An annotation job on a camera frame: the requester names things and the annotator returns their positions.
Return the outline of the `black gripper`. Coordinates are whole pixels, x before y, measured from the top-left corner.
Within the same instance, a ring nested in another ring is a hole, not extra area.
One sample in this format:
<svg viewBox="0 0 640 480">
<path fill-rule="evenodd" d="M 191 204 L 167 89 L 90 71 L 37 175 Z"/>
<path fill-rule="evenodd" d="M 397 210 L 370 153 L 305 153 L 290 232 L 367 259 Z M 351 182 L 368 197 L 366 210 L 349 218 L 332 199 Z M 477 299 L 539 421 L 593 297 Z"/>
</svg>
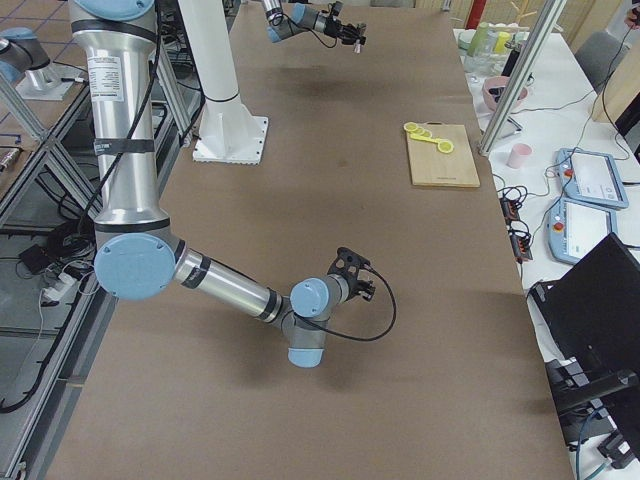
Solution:
<svg viewBox="0 0 640 480">
<path fill-rule="evenodd" d="M 363 22 L 357 24 L 343 24 L 338 19 L 327 21 L 327 35 L 341 41 L 343 45 L 361 45 L 366 43 L 366 27 Z"/>
<path fill-rule="evenodd" d="M 367 302 L 372 300 L 376 290 L 372 280 L 361 280 L 358 270 L 355 272 L 347 272 L 346 280 L 349 287 L 348 300 L 355 297 L 361 297 Z"/>
</svg>

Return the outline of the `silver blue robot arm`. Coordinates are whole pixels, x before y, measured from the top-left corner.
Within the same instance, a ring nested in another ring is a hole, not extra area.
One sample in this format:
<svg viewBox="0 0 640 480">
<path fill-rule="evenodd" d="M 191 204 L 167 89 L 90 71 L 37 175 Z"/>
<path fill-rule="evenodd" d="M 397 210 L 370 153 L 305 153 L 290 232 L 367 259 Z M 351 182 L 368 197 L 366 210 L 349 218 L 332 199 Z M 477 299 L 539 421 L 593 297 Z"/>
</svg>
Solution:
<svg viewBox="0 0 640 480">
<path fill-rule="evenodd" d="M 306 3 L 294 3 L 287 14 L 280 1 L 261 1 L 268 23 L 267 33 L 273 43 L 284 41 L 301 33 L 323 34 L 353 46 L 358 52 L 366 43 L 366 24 L 342 23 L 339 14 L 344 6 L 341 1 L 329 4 L 327 10 L 316 10 Z"/>
<path fill-rule="evenodd" d="M 256 164 L 268 119 L 243 104 L 222 5 L 179 5 L 204 97 L 194 156 L 199 161 Z M 370 299 L 375 288 L 360 272 L 370 262 L 340 248 L 321 277 L 296 284 L 283 296 L 192 248 L 172 233 L 160 207 L 149 97 L 159 63 L 161 13 L 156 1 L 73 1 L 71 28 L 87 57 L 99 161 L 102 207 L 95 217 L 94 271 L 115 297 L 142 300 L 171 282 L 200 290 L 278 327 L 289 361 L 317 366 L 333 309 Z"/>
</svg>

